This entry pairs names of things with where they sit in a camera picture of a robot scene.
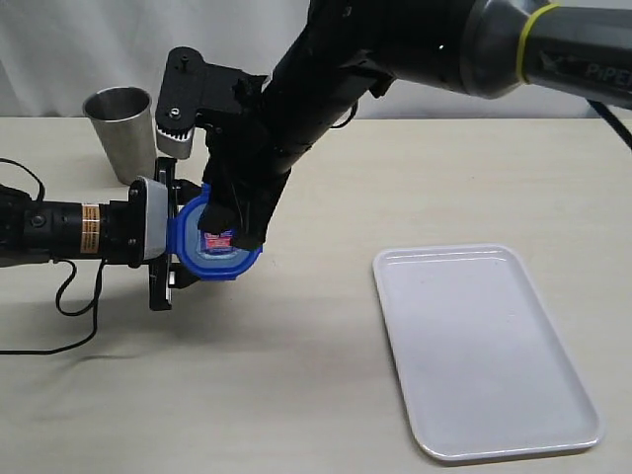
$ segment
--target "orange label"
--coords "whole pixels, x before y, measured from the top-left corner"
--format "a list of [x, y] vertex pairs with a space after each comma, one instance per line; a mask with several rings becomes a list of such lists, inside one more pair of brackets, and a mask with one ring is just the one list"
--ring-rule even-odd
[[99, 253], [99, 234], [101, 233], [101, 210], [98, 205], [83, 204], [83, 225], [81, 227], [81, 253]]

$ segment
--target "white plastic tray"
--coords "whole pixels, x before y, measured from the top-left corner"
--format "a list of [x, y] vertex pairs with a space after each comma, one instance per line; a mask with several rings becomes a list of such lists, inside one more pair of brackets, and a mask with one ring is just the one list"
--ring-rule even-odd
[[463, 462], [600, 441], [599, 415], [514, 252], [392, 250], [373, 268], [411, 428], [430, 456]]

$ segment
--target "yellow band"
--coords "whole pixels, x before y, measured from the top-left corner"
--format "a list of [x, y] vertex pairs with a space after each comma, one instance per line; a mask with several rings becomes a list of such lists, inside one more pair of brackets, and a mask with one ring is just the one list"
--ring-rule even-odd
[[550, 12], [557, 7], [559, 7], [557, 3], [552, 3], [550, 5], [547, 5], [546, 7], [542, 7], [539, 10], [536, 10], [526, 21], [526, 24], [522, 29], [522, 33], [520, 34], [520, 41], [517, 45], [517, 61], [515, 63], [515, 73], [517, 74], [517, 78], [524, 84], [528, 84], [529, 82], [524, 75], [524, 54], [526, 53], [526, 40], [529, 38], [529, 34], [531, 33], [531, 30], [533, 30], [535, 22], [537, 22], [539, 18], [546, 12]]

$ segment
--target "screw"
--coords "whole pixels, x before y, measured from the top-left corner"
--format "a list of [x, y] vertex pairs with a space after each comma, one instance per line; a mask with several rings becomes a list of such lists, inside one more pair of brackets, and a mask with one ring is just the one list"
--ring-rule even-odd
[[34, 215], [31, 219], [31, 225], [35, 228], [44, 227], [46, 218], [43, 215]]

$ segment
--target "blue lid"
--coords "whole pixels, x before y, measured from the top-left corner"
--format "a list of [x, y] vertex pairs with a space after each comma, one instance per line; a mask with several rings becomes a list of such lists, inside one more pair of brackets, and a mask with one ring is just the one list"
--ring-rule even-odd
[[249, 270], [262, 253], [237, 249], [230, 245], [232, 231], [212, 235], [198, 229], [210, 186], [203, 185], [199, 197], [189, 202], [169, 223], [169, 252], [175, 254], [187, 269], [204, 281], [236, 279]]

